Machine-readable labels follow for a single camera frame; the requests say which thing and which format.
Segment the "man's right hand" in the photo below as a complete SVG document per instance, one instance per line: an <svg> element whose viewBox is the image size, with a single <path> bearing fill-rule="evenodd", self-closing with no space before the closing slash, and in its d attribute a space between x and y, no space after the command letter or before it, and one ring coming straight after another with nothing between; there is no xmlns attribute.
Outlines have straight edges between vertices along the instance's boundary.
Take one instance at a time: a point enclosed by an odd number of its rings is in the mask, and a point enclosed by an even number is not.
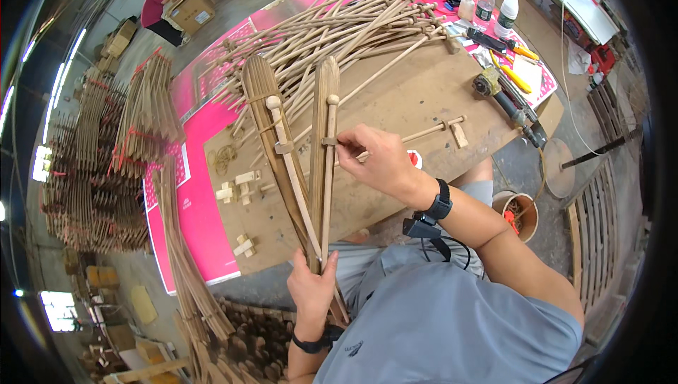
<svg viewBox="0 0 678 384"><path fill-rule="evenodd" d="M436 180L412 165L398 134L358 124L337 136L339 166L356 180L400 200L415 210L427 210L439 193ZM365 162L356 159L369 152Z"/></svg>

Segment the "bucket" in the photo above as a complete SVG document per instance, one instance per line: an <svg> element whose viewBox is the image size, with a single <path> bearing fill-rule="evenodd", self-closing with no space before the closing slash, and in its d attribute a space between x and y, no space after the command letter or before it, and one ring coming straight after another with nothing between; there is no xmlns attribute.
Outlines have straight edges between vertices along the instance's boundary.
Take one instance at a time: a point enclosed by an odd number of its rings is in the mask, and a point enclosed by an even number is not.
<svg viewBox="0 0 678 384"><path fill-rule="evenodd" d="M509 210L509 204L513 201L517 204L519 212L523 212L528 208L530 209L519 219L521 228L518 232L518 238L523 243L527 243L537 231L537 225L539 224L537 205L535 204L530 207L532 205L532 197L525 193L514 193L508 190L499 192L492 198L492 208L502 215L503 218L504 212Z"/></svg>

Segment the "concrete floor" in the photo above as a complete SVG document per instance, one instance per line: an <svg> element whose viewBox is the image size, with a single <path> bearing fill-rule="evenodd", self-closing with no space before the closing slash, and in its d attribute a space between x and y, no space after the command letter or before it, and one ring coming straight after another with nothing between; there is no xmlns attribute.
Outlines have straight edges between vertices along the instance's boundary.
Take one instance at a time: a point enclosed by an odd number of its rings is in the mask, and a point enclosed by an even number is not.
<svg viewBox="0 0 678 384"><path fill-rule="evenodd" d="M274 0L218 0L216 17L201 29L190 43L180 49L171 46L167 49L167 54L174 58L173 74L179 73L209 44L232 28L233 25L272 1ZM146 59L160 45L166 47L167 43L151 31L139 30L121 59L120 72L117 78L123 82L129 81L136 65ZM566 142L574 156L585 154L587 149L574 130L567 99L560 89L557 91L557 95L563 101L565 112L555 131L555 137ZM589 102L587 100L573 100L572 108L573 119L587 143L592 147L604 144L603 136ZM529 143L524 142L521 138L516 138L495 153L494 159L495 193L501 190L514 190L531 195L537 193L541 184L539 155ZM575 189L587 180L598 162L598 159L594 159L577 166ZM623 169L626 172L632 172L632 161L629 163L625 160L624 162ZM637 194L638 191L636 190L637 182L624 182L623 185L626 185L630 190L628 190L628 194L618 194L619 200L624 200L624 198L637 200L639 198L640 195ZM562 200L555 199L546 190L542 193L537 203L540 215L539 227L528 245L547 265L564 276L569 276L571 274L570 247L572 243L569 234L566 232L567 227L562 203ZM632 210L625 213L633 215L633 217L635 215L640 216L640 212L635 212L636 209ZM389 232L395 238L400 233L399 227L399 220L394 220L390 223L380 224L373 229L373 232L380 233L382 240L384 233ZM131 320L137 323L140 332L150 338L173 342L177 347L178 354L185 355L187 353L186 345L174 327L171 317L172 312L178 308L178 302L175 297L165 294L153 256L140 253L112 254L103 257L101 260L104 264L117 268L121 279L119 297L125 305L130 307L128 312L130 312ZM260 273L235 278L210 288L216 295L225 295L229 299L247 304L293 308L285 284L291 270L290 265L284 263ZM146 326L140 324L133 309L131 309L129 300L126 299L131 288L136 285L143 285L147 288L159 315L157 320Z"/></svg>

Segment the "gray t-shirt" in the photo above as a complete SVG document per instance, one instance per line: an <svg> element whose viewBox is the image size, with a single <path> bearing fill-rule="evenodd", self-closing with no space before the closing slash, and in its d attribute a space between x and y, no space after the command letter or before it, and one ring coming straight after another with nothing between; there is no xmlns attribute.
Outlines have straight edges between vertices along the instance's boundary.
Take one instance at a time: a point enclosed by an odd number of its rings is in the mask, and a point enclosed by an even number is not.
<svg viewBox="0 0 678 384"><path fill-rule="evenodd" d="M543 383L581 344L569 313L451 263L380 280L314 383Z"/></svg>

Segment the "white glue bottle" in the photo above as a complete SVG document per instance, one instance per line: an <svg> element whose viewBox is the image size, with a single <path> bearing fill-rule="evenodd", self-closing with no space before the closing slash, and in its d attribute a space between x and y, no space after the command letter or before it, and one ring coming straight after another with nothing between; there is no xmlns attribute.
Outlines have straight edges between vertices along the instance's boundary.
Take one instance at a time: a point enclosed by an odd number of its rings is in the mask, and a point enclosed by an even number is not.
<svg viewBox="0 0 678 384"><path fill-rule="evenodd" d="M494 0L478 0L475 6L473 26L479 31L487 30L489 20L492 19L492 9L494 9Z"/></svg>
<svg viewBox="0 0 678 384"><path fill-rule="evenodd" d="M475 2L473 0L462 0L459 4L459 10L457 11L457 16L461 19L465 19L468 22L473 22L473 11L475 9Z"/></svg>
<svg viewBox="0 0 678 384"><path fill-rule="evenodd" d="M504 0L499 10L497 24L494 26L494 33L498 37L506 37L509 34L513 23L518 17L518 0Z"/></svg>

